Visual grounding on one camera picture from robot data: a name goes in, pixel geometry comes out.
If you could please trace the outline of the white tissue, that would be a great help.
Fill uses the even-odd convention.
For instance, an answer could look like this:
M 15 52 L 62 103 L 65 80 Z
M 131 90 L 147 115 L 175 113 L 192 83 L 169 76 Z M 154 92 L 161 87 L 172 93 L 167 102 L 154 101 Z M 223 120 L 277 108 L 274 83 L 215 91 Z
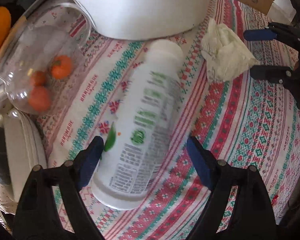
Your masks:
M 224 23 L 217 24 L 213 18 L 209 19 L 202 38 L 201 53 L 210 83 L 231 81 L 260 64 L 235 32 Z

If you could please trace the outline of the white green label bottle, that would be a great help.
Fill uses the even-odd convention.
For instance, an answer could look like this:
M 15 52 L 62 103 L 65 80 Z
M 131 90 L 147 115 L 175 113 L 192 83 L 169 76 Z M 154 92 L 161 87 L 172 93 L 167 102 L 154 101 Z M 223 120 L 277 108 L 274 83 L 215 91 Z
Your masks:
M 176 43 L 156 40 L 131 75 L 91 182 L 103 205 L 131 210 L 144 200 L 168 153 L 182 64 Z

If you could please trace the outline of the patterned tablecloth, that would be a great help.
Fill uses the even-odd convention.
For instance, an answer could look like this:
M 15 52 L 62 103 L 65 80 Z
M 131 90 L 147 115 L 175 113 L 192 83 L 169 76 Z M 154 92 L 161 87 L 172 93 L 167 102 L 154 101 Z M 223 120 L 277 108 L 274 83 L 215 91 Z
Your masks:
M 281 85 L 253 80 L 249 73 L 225 83 L 209 83 L 200 43 L 210 18 L 238 36 L 267 24 L 268 18 L 237 0 L 210 0 L 206 19 L 171 37 L 183 50 L 181 96 L 176 128 L 166 159 L 146 199 L 130 211 L 101 204 L 92 187 L 81 196 L 105 239 L 185 239 L 200 216 L 209 191 L 186 150 L 195 135 L 204 148 L 235 167 L 255 165 L 268 190 L 274 215 L 284 210 L 300 176 L 300 110 Z M 92 31 L 82 49 L 81 79 L 70 83 L 69 103 L 52 116 L 33 117 L 47 164 L 62 165 L 105 137 L 132 71 L 139 68 L 148 42 L 120 41 Z

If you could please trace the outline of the white bowl with avocado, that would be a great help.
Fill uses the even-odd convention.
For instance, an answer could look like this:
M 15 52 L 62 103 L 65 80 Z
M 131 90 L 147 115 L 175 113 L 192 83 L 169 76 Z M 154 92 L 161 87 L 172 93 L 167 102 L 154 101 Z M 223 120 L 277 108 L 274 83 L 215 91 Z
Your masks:
M 47 168 L 43 143 L 34 122 L 16 109 L 3 115 L 7 162 L 14 202 L 19 202 L 32 168 Z

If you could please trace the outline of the white electric cooking pot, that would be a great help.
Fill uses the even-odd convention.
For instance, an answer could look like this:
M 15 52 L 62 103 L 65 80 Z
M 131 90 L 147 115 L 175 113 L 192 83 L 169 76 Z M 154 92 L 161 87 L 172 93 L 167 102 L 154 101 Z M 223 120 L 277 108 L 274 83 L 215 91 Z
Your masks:
M 203 22 L 210 0 L 74 0 L 103 36 L 150 40 L 188 31 Z

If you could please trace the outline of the glass jar with tomatoes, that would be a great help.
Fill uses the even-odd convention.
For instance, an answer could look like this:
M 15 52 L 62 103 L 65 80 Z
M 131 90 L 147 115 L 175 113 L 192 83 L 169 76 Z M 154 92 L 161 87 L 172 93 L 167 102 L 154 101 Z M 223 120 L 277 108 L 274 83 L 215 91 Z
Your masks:
M 84 17 L 82 37 L 75 39 L 65 27 L 43 23 L 50 12 L 62 10 Z M 81 49 L 91 33 L 88 15 L 74 3 L 61 3 L 28 20 L 21 16 L 0 48 L 0 102 L 33 115 L 61 111 L 81 82 Z

